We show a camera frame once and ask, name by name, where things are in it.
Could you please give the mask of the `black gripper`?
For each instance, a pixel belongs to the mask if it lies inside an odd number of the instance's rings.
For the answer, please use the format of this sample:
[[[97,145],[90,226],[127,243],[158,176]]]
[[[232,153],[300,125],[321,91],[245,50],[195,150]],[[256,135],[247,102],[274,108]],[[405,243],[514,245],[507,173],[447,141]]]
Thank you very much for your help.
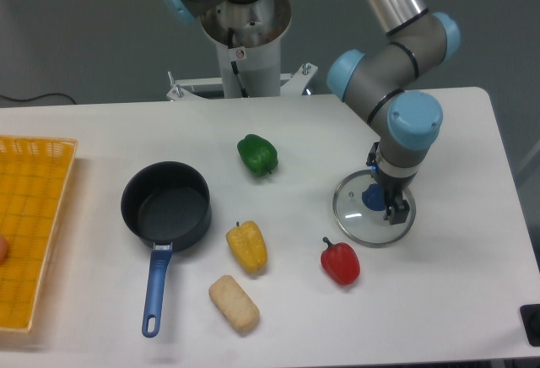
[[[366,165],[376,183],[383,190],[386,205],[384,220],[390,225],[400,225],[406,222],[410,205],[402,199],[402,191],[416,176],[418,167],[398,167],[390,163],[379,150],[379,143],[374,142],[367,155]]]

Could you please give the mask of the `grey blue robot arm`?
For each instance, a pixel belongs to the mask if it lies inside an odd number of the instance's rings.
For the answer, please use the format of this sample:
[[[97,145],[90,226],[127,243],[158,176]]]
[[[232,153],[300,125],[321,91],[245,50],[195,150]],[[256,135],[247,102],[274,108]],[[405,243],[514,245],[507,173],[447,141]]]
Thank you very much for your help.
[[[449,59],[461,43],[456,22],[424,0],[368,0],[386,34],[374,55],[344,52],[327,73],[328,88],[377,135],[367,165],[383,190],[386,220],[408,217],[404,197],[442,123],[438,101],[408,85]],[[271,55],[289,27],[288,0],[164,0],[182,22],[198,20],[219,53],[228,97],[275,96],[280,62]]]

